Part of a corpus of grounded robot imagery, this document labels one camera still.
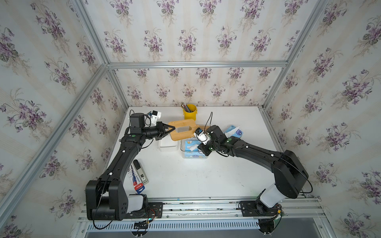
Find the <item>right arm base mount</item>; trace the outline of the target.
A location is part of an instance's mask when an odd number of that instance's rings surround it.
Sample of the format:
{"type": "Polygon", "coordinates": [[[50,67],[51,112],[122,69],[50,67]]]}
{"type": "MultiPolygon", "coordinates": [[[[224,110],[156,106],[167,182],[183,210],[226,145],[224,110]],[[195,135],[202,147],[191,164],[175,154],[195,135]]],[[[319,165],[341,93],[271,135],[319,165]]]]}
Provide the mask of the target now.
{"type": "Polygon", "coordinates": [[[243,217],[256,217],[258,219],[259,231],[263,235],[272,235],[277,228],[279,221],[282,219],[283,211],[282,206],[277,203],[274,207],[266,207],[259,199],[255,201],[241,201],[238,203],[243,217]]]}

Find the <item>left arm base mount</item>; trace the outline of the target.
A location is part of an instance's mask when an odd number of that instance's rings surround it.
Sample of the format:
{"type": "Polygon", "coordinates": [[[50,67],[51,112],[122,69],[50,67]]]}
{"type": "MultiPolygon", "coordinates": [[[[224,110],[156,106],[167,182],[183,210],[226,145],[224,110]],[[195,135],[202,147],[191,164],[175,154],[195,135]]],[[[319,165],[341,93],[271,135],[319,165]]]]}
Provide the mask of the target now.
{"type": "Polygon", "coordinates": [[[163,205],[162,202],[149,202],[141,210],[134,211],[127,216],[128,219],[140,219],[140,221],[134,222],[131,228],[135,238],[142,238],[148,232],[149,225],[155,219],[162,218],[163,205]]]}

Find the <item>bamboo tissue box lid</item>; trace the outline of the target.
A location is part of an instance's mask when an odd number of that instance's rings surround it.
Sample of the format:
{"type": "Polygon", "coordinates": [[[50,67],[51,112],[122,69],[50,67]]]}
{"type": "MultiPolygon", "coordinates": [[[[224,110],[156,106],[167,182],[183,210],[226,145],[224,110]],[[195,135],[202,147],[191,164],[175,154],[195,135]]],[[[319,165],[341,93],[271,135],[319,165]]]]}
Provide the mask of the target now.
{"type": "Polygon", "coordinates": [[[187,119],[180,121],[169,122],[168,125],[175,127],[175,130],[170,133],[173,141],[180,141],[194,137],[194,132],[198,128],[204,128],[203,125],[196,124],[195,120],[187,119]]]}

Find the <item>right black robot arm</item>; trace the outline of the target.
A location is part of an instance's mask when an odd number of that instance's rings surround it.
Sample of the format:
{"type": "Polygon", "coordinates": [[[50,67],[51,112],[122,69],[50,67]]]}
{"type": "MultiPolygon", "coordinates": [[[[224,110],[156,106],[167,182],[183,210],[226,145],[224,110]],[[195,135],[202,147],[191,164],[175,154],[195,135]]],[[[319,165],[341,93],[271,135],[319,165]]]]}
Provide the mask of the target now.
{"type": "Polygon", "coordinates": [[[275,208],[285,198],[297,198],[309,181],[304,166],[290,150],[271,151],[235,136],[227,137],[217,125],[206,130],[197,128],[194,135],[200,141],[197,148],[206,156],[214,151],[223,157],[243,158],[273,173],[274,184],[261,192],[254,202],[254,208],[260,214],[275,208]]]}

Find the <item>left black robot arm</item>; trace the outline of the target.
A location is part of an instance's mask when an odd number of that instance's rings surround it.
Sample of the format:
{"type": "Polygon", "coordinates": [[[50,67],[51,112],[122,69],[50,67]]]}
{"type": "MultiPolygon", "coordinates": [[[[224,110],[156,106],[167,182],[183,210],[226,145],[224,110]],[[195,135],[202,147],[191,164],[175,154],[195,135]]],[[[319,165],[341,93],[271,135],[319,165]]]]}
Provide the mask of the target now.
{"type": "Polygon", "coordinates": [[[130,125],[120,140],[119,151],[111,164],[97,180],[91,180],[86,185],[88,220],[122,221],[134,217],[146,218],[150,215],[147,196],[127,195],[124,180],[144,143],[150,139],[159,141],[176,128],[163,122],[148,126],[145,123],[147,117],[144,113],[134,113],[130,116],[130,125]]]}

